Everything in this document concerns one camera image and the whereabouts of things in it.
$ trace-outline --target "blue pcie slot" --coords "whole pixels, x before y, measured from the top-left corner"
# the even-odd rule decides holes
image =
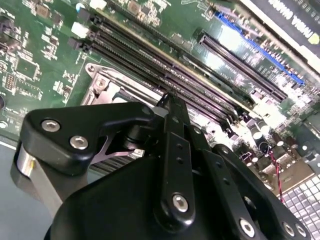
[[[235,24],[230,22],[228,19],[225,18],[225,16],[221,12],[216,12],[214,14],[221,22],[223,22],[225,25],[227,25],[229,28],[235,30],[240,34],[243,40],[245,40],[248,44],[250,44],[252,47],[254,47],[257,51],[259,51],[265,58],[267,58],[270,62],[272,62],[275,66],[277,66],[280,70],[285,72],[292,80],[294,80],[296,83],[300,85],[305,85],[305,82],[301,80],[299,77],[297,77],[295,74],[288,72],[285,67],[278,62],[274,57],[272,57],[269,53],[267,53],[262,47],[260,47],[258,44],[256,44],[253,40],[245,38],[243,31],[241,28],[237,27]]]

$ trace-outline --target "red wire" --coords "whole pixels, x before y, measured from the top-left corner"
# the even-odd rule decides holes
[[[273,165],[275,166],[275,173],[277,177],[277,182],[278,182],[278,189],[279,189],[279,195],[280,195],[280,201],[284,203],[284,198],[282,196],[282,188],[281,188],[281,181],[280,181],[280,164],[277,162],[277,160],[274,157],[274,154],[271,152],[270,153],[271,161]]]

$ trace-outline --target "motherboard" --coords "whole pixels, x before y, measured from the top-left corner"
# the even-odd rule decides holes
[[[0,79],[0,135],[13,141],[35,109],[153,108],[174,91],[209,144],[276,195],[320,153],[320,73],[244,0],[2,0]]]

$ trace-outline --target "silver screw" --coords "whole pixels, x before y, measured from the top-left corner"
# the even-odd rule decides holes
[[[103,79],[99,79],[98,81],[96,81],[95,85],[99,88],[99,89],[105,89],[107,86],[107,83],[105,80]]]
[[[150,114],[151,114],[150,109],[149,109],[148,107],[146,107],[146,106],[144,106],[144,107],[142,108],[142,112],[144,112],[144,113],[147,114],[147,115],[150,115]]]
[[[92,65],[90,65],[90,66],[88,67],[88,71],[91,72],[91,73],[93,73],[93,72],[95,71],[95,67],[92,66]]]
[[[175,121],[177,124],[179,123],[179,119],[176,116],[174,116],[172,120]]]
[[[41,126],[43,130],[51,133],[57,132],[60,129],[60,124],[55,120],[44,120]]]
[[[75,149],[85,150],[89,143],[83,136],[73,136],[70,139],[70,145]]]
[[[197,128],[196,126],[195,126],[193,129],[194,129],[194,131],[195,131],[197,134],[201,134],[200,129],[199,129],[199,128]]]
[[[255,236],[255,229],[247,220],[240,218],[239,223],[245,234],[247,234],[250,238]]]
[[[179,212],[185,213],[189,208],[187,200],[180,194],[174,195],[172,201],[173,205]]]
[[[228,154],[228,153],[229,153],[228,148],[226,148],[225,146],[223,146],[221,149],[222,149],[222,151],[223,151],[225,154]]]
[[[290,225],[288,223],[286,223],[285,221],[282,223],[284,230],[291,236],[294,237],[295,236],[295,232],[292,229],[292,227],[290,227]]]
[[[303,237],[307,237],[307,233],[306,231],[299,225],[299,224],[295,224],[296,229],[298,229],[298,232],[303,236]]]

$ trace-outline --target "metal grid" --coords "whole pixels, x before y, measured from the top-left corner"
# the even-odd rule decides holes
[[[320,175],[283,195],[284,205],[320,240]]]

